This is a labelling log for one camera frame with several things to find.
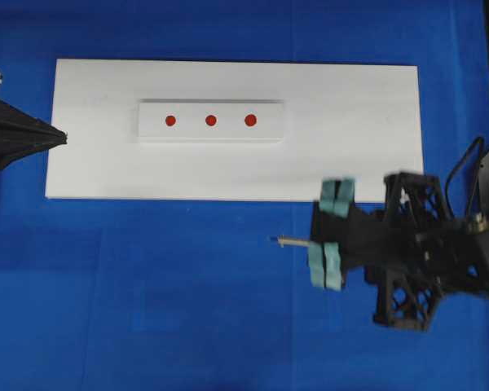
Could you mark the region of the left gripper white rollers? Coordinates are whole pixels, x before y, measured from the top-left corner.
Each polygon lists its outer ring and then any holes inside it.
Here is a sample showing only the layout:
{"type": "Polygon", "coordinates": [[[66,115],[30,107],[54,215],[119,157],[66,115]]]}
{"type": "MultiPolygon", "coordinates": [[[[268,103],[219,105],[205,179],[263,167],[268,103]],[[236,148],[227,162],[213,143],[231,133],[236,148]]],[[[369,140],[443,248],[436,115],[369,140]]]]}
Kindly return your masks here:
{"type": "Polygon", "coordinates": [[[0,130],[28,133],[0,136],[0,170],[26,156],[67,143],[66,133],[40,119],[29,116],[2,100],[0,100],[0,130]]]}

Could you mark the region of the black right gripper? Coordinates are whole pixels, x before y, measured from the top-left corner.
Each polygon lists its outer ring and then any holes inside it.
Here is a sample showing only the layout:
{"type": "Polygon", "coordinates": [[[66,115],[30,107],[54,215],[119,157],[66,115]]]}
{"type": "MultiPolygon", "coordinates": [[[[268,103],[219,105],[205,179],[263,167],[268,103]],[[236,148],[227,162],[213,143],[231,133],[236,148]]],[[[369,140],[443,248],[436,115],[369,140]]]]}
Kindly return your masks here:
{"type": "Polygon", "coordinates": [[[416,235],[404,224],[382,220],[384,212],[367,213],[355,204],[353,178],[322,181],[319,202],[313,203],[312,241],[307,249],[311,284],[341,290],[350,270],[372,267],[394,271],[424,285],[432,283],[422,265],[416,235]]]}

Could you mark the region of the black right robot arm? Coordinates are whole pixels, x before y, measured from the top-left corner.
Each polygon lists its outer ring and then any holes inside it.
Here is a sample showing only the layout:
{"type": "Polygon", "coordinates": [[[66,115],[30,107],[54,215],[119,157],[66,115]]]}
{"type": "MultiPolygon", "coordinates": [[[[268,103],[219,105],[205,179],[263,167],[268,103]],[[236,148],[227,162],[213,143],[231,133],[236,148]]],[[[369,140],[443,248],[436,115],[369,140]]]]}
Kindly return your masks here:
{"type": "Polygon", "coordinates": [[[385,177],[385,205],[355,203],[355,180],[325,179],[313,209],[308,253],[311,283],[339,291],[350,270],[390,270],[442,292],[489,297],[489,229],[451,217],[437,177],[385,177]]]}

